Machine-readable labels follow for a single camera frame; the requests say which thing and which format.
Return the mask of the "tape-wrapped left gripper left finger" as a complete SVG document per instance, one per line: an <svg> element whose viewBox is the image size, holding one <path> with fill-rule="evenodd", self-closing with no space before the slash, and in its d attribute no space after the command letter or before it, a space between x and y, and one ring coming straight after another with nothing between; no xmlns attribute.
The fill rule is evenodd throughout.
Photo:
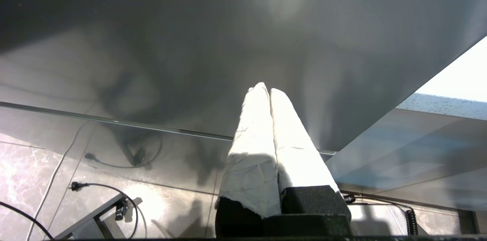
<svg viewBox="0 0 487 241"><path fill-rule="evenodd" d="M218 239L263 236L264 222L281 215L270 95L250 87L226 158L215 203Z"/></svg>

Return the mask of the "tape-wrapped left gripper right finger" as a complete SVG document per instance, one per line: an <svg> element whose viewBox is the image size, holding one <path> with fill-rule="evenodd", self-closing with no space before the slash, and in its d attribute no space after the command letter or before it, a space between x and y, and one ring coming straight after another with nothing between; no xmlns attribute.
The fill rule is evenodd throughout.
<svg viewBox="0 0 487 241"><path fill-rule="evenodd" d="M270 92L283 214L343 216L351 212L287 95Z"/></svg>

